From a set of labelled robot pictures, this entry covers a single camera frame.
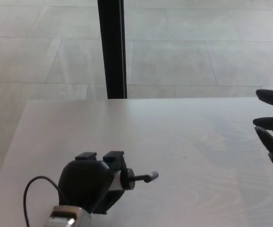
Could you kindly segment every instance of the black cable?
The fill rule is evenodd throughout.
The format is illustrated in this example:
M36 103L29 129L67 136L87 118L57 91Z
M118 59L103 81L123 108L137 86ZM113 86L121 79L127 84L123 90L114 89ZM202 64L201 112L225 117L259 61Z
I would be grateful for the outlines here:
M24 218L25 218L25 222L26 222L26 227L30 227L29 226L29 220L28 220L28 217L27 217L27 210L26 210L26 195L27 195L27 191L28 191L28 188L29 186L32 184L32 182L34 182L35 180L37 179L45 179L47 181L49 181L54 187L55 189L58 190L59 192L59 195L63 197L63 200L66 202L66 204L69 205L69 202L67 201L66 197L64 196L63 192L61 191L61 189L55 184L54 181L52 181L50 178L46 177L46 176L36 176L34 177L32 180L30 180L28 182L28 184L26 185L25 187L25 190L24 190L24 195L23 195L23 210L24 210Z

